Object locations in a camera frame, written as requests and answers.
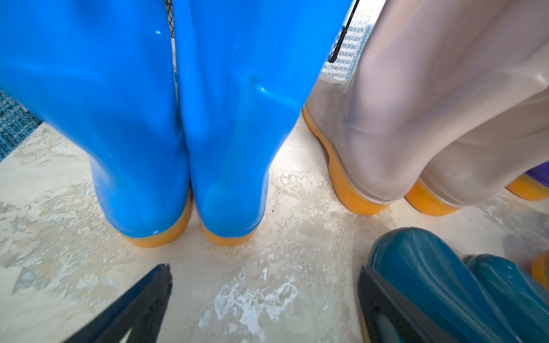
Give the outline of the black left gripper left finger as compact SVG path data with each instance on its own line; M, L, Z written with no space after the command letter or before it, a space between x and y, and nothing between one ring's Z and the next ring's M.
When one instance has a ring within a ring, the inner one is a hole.
M67 342L156 342L173 280L168 264L159 264Z

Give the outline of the short beige boot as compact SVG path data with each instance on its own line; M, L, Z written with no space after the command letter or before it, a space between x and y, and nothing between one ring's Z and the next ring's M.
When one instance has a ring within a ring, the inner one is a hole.
M543 287L549 290L548 282L548 251L539 254L532 262L531 274Z

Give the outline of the beige boot front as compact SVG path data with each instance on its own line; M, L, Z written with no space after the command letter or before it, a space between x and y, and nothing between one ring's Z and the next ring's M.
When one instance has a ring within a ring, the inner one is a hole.
M448 145L544 90L547 1L387 1L351 80L320 77L303 115L339 200L372 215Z

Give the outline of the purple boot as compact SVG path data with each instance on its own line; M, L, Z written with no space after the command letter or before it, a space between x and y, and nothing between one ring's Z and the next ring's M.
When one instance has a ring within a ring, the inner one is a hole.
M548 198L548 162L520 175L506 189L524 200L533 202L546 200Z

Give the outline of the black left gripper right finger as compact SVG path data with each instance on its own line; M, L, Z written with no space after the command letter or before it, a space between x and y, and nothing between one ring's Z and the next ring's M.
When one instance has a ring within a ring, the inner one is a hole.
M366 342L456 342L371 266L360 272L357 295Z

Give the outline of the teal boot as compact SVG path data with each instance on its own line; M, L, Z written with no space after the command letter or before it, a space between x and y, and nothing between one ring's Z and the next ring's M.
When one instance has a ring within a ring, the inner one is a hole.
M548 290L512 261L470 255L464 264L488 291L524 342L548 341Z
M384 234L367 264L456 342L521 342L488 291L435 234L406 227Z

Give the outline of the teal boot front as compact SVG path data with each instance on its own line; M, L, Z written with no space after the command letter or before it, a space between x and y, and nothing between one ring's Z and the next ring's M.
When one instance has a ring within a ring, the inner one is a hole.
M488 291L524 342L548 341L548 290L512 261L470 255L464 264Z

